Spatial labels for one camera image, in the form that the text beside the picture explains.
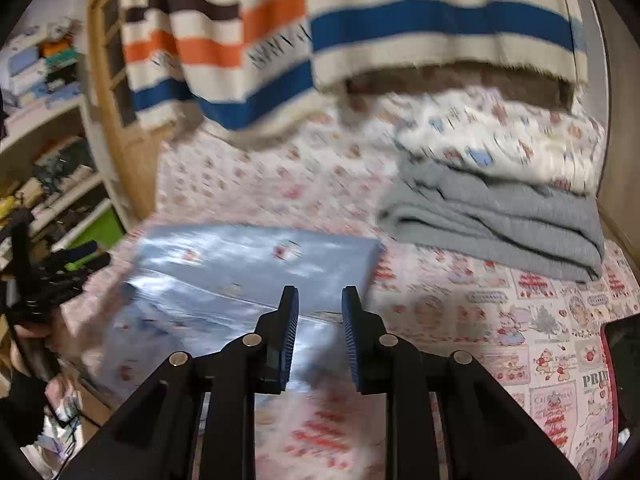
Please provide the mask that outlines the black sleeved left forearm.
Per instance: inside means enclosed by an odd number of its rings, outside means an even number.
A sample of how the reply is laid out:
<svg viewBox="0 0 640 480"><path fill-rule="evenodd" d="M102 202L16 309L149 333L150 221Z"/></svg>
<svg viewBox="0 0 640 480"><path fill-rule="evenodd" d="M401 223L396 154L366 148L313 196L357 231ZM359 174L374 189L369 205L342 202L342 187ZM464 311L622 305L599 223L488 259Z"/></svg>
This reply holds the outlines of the black sleeved left forearm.
<svg viewBox="0 0 640 480"><path fill-rule="evenodd" d="M22 448L35 443L42 434L47 383L29 373L17 348L12 348L11 362L11 387L1 399L1 444Z"/></svg>

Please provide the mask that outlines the person left hand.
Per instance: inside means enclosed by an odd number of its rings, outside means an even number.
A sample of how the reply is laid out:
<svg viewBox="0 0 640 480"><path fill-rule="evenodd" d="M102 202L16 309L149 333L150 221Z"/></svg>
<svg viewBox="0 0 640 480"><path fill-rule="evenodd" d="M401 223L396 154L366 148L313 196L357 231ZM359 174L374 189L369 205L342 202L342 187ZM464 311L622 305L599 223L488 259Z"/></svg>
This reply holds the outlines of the person left hand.
<svg viewBox="0 0 640 480"><path fill-rule="evenodd" d="M17 325L14 330L14 346L19 342L38 339L61 356L70 358L80 355L80 322L65 306L55 307L47 322Z"/></svg>

